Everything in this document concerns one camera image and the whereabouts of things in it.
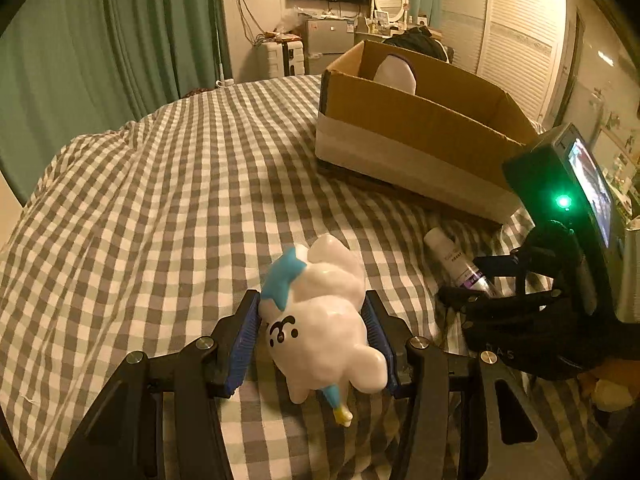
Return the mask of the white purple toothpaste tube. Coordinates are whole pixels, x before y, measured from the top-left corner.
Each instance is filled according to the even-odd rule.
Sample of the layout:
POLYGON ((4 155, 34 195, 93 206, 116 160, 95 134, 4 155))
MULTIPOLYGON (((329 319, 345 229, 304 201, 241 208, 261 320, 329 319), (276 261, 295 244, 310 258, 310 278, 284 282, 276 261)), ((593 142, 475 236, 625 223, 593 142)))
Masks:
POLYGON ((491 282, 443 230, 430 229, 423 239, 456 286, 484 292, 489 297, 497 296, 491 282))

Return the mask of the white cartoon figurine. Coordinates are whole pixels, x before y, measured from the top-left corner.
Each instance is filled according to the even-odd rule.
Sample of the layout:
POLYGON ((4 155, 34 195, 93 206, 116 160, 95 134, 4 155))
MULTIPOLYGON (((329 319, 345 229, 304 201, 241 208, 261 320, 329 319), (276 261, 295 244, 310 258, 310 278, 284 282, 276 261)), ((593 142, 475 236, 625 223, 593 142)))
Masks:
POLYGON ((352 423, 350 388, 371 394, 387 384, 385 356, 369 344, 361 315, 365 299, 361 259, 329 233, 289 247, 262 279, 259 315, 288 396, 302 404, 320 392, 343 427, 352 423))

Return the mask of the white sock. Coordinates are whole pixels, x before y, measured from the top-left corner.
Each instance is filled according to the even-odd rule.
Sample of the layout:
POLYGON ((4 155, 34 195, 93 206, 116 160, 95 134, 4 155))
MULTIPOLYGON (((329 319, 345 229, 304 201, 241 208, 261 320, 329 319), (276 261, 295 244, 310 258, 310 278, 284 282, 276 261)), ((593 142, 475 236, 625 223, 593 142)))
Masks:
POLYGON ((396 55, 387 55, 384 58, 375 71, 373 81, 412 96, 416 94, 416 76, 411 66, 396 55))

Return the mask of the brown cardboard box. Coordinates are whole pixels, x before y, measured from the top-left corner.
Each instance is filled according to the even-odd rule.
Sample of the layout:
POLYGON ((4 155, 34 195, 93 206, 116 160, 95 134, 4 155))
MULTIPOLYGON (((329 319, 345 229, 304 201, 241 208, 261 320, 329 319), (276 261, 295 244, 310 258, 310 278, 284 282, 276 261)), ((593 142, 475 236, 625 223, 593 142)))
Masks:
POLYGON ((521 202, 502 165, 536 137, 509 93, 418 52, 363 41, 321 77, 318 161, 450 216, 507 222, 521 202), (387 55, 411 66, 414 96, 373 81, 387 55))

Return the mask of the grey white checked bedspread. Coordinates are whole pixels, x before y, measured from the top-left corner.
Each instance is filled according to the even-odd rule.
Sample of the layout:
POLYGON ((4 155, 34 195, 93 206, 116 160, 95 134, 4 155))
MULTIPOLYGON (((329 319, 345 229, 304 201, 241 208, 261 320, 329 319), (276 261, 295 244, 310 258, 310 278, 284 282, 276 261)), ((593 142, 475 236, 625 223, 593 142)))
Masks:
POLYGON ((497 232, 322 174, 320 80, 250 82, 173 102, 55 156, 1 252, 1 406, 29 473, 47 479, 131 351, 182 349, 234 311, 293 244, 332 234, 386 307, 465 349, 436 304, 439 228, 470 256, 505 254, 532 220, 497 232))

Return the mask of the white louvred wardrobe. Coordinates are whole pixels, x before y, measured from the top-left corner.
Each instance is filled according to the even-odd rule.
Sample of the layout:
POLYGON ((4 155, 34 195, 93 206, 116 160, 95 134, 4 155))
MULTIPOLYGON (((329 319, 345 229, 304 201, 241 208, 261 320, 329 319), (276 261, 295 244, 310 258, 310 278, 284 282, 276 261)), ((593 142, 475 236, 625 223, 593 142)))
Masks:
POLYGON ((548 115, 564 50, 566 0, 442 0, 452 62, 508 92, 534 122, 548 115))

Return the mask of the chair with black clothes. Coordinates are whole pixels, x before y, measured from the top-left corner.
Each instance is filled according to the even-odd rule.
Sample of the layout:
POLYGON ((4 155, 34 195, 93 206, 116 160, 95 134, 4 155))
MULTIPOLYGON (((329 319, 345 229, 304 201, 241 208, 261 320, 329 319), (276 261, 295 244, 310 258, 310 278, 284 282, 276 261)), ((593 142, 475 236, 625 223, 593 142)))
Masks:
POLYGON ((385 39, 383 44, 418 52, 442 62, 450 62, 447 49, 426 26, 407 29, 402 34, 385 39))

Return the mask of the white dressing table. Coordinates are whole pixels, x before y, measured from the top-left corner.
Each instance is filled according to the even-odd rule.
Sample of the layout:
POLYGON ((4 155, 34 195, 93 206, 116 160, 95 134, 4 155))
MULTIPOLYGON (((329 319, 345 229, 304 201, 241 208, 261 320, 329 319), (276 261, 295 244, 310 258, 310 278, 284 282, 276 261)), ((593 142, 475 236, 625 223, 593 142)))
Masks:
POLYGON ((373 32, 354 32, 354 44, 359 44, 361 41, 373 41, 382 44, 386 40, 390 40, 390 36, 374 34, 373 32))

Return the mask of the silver mini fridge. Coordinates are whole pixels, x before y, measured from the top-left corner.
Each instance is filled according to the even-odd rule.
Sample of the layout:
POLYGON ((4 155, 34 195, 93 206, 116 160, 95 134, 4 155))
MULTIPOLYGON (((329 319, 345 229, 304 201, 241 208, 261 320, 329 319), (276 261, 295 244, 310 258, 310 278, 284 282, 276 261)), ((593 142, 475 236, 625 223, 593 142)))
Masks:
POLYGON ((303 28, 306 73, 321 74, 354 45, 352 24, 344 20, 311 18, 303 28))

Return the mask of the white hard suitcase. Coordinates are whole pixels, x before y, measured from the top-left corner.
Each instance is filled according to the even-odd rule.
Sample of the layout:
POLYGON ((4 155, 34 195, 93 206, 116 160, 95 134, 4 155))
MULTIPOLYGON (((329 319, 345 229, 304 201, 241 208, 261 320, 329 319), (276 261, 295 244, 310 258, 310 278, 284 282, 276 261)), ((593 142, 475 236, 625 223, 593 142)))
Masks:
POLYGON ((305 75, 304 44, 300 40, 264 42, 257 47, 260 79, 305 75))

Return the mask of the large green curtain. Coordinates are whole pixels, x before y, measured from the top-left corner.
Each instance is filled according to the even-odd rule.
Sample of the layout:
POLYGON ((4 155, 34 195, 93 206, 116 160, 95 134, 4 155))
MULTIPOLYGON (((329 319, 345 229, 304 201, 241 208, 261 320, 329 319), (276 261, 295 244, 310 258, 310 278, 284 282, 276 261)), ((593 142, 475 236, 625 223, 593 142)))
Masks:
POLYGON ((1 35, 1 172, 25 203, 76 136, 231 73, 222 0, 25 0, 1 35))

